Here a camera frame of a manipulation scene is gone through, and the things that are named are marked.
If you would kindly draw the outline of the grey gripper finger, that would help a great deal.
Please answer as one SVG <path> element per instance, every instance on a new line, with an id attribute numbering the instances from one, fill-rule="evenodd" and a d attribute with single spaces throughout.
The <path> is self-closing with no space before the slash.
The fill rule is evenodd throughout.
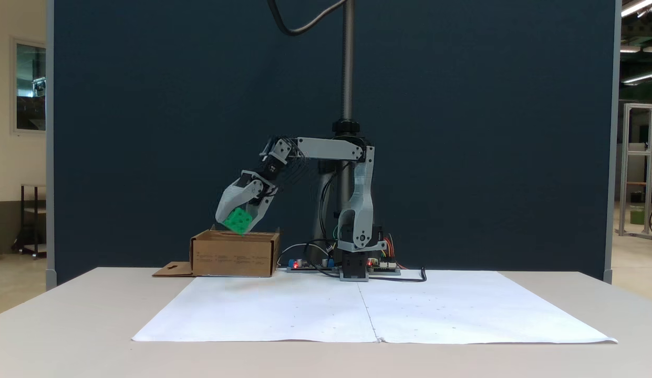
<path id="1" fill-rule="evenodd" d="M 223 192 L 222 198 L 218 203 L 215 220 L 220 224 L 232 214 L 235 208 L 242 206 L 245 210 L 246 204 L 242 204 L 242 188 L 237 186 L 238 183 L 238 181 L 235 181 L 230 184 Z"/>
<path id="2" fill-rule="evenodd" d="M 265 213 L 271 205 L 273 198 L 254 198 L 245 205 L 245 211 L 251 216 L 251 222 L 246 228 L 249 234 L 256 224 L 265 217 Z"/>

